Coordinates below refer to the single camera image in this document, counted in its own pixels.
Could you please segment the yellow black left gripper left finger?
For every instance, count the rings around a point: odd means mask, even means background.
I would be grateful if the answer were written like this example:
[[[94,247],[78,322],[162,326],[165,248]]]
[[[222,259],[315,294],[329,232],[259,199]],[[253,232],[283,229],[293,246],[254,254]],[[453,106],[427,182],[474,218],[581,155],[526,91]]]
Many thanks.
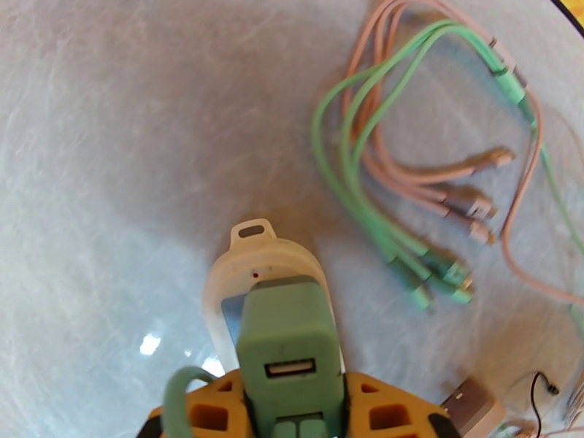
[[[240,371],[213,377],[178,371],[167,383],[163,404],[145,422],[146,437],[249,437],[250,418]]]

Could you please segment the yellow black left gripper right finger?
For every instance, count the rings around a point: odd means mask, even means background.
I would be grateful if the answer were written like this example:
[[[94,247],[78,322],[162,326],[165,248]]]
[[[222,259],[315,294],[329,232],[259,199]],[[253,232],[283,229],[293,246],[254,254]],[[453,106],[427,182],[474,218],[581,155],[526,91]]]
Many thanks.
[[[345,375],[346,437],[460,437],[448,413],[360,372]]]

